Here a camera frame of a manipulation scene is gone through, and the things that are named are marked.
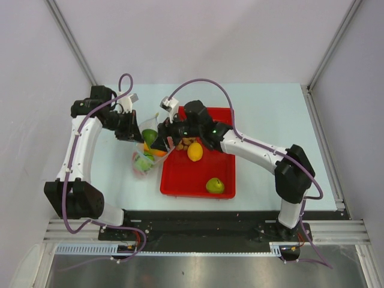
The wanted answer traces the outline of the green pear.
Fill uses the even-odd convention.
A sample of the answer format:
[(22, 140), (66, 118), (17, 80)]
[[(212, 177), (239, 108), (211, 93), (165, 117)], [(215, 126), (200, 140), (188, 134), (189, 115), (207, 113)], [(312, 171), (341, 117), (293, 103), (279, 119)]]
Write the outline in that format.
[(206, 183), (206, 190), (211, 194), (223, 194), (225, 190), (224, 183), (218, 178), (211, 178)]

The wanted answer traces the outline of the orange papaya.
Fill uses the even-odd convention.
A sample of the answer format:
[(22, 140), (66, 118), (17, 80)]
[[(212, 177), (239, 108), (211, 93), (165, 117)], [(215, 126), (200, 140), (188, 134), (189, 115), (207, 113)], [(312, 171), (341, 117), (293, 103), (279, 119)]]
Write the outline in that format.
[(168, 153), (168, 151), (159, 151), (159, 150), (151, 149), (145, 142), (143, 143), (143, 150), (156, 157), (164, 157)]

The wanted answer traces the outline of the clear zip top bag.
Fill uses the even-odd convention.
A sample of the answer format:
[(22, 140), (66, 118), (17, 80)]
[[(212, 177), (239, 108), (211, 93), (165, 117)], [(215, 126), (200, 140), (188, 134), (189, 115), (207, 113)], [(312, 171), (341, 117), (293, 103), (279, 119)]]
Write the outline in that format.
[[(150, 129), (153, 129), (153, 130), (156, 130), (158, 132), (158, 129), (157, 129), (157, 126), (158, 126), (158, 113), (156, 113), (153, 117), (143, 121), (140, 125), (139, 125), (139, 129), (140, 129), (140, 132), (142, 133), (142, 131), (144, 129), (147, 129), (147, 128), (150, 128)], [(162, 162), (164, 162), (167, 157), (169, 156), (169, 154), (173, 151), (174, 149), (174, 144), (173, 144), (173, 141), (171, 138), (168, 138), (168, 143), (169, 143), (169, 146), (170, 146), (170, 149), (168, 150), (168, 153), (164, 156), (164, 157), (156, 157), (154, 155), (152, 155), (154, 158), (155, 158), (155, 161), (154, 161), (154, 165), (152, 166), (151, 170), (157, 166), (159, 166)], [(137, 143), (136, 146), (135, 146), (135, 150), (134, 152), (138, 153), (138, 154), (141, 154), (141, 155), (145, 155), (145, 154), (150, 154), (150, 153), (147, 153), (143, 150), (143, 143)], [(145, 172), (145, 173), (142, 173), (141, 175), (140, 174), (136, 174), (134, 171), (134, 174), (137, 176), (137, 177), (140, 177), (140, 178), (143, 178), (144, 176), (146, 176), (150, 171), (148, 172)]]

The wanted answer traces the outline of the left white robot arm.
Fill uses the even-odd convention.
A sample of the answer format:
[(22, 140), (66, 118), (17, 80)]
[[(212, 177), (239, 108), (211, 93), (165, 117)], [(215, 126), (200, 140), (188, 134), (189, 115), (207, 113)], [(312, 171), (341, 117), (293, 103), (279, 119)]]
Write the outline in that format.
[(113, 131), (118, 140), (142, 143), (133, 103), (136, 94), (118, 95), (106, 86), (92, 86), (88, 98), (71, 107), (71, 136), (67, 152), (54, 181), (46, 182), (44, 194), (61, 219), (86, 218), (112, 226), (121, 240), (133, 232), (124, 220), (124, 211), (106, 203), (104, 195), (91, 184), (91, 166), (102, 129)]

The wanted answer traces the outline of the yellow lemon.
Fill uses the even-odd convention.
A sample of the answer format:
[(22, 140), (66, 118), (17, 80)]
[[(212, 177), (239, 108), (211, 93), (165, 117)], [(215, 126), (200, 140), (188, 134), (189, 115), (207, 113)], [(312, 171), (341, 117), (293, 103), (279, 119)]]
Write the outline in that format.
[(203, 148), (201, 144), (199, 142), (193, 142), (187, 149), (187, 155), (193, 162), (201, 160), (203, 157)]

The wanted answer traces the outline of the green guava black stripe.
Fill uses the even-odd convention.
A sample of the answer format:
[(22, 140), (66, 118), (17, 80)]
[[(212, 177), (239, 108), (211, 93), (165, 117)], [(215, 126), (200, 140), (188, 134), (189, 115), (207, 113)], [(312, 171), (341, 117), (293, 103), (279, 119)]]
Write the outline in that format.
[(142, 173), (150, 171), (154, 165), (155, 158), (151, 154), (139, 155), (141, 156), (142, 161)]

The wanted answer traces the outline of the green sugar apple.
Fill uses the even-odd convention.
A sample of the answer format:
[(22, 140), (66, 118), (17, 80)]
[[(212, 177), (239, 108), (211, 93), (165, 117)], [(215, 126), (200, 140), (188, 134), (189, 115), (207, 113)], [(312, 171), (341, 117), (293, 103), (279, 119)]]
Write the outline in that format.
[(145, 141), (145, 143), (148, 146), (151, 146), (157, 139), (158, 137), (158, 132), (156, 130), (147, 128), (142, 131), (142, 137)]

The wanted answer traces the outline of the red bell pepper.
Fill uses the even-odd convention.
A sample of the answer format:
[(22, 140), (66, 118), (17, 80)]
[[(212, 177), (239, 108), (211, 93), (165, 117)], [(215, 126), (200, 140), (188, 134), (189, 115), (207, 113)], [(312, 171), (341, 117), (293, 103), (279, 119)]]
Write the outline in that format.
[(142, 165), (141, 165), (142, 161), (141, 161), (141, 156), (134, 152), (133, 155), (132, 155), (132, 167), (133, 167), (133, 171), (136, 173), (136, 174), (142, 174)]

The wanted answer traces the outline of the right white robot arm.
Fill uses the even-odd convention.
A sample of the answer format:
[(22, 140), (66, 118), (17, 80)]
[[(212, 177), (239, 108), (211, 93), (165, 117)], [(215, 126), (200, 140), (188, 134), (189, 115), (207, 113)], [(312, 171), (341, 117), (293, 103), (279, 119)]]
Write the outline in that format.
[(248, 139), (235, 130), (234, 125), (215, 121), (207, 107), (199, 100), (184, 106), (185, 119), (178, 115), (179, 103), (163, 99), (161, 108), (168, 117), (158, 125), (158, 137), (152, 148), (165, 150), (187, 137), (197, 137), (210, 151), (235, 155), (271, 172), (275, 190), (281, 198), (281, 208), (275, 229), (284, 241), (298, 234), (298, 223), (307, 190), (315, 172), (304, 150), (298, 145), (281, 148), (254, 139)]

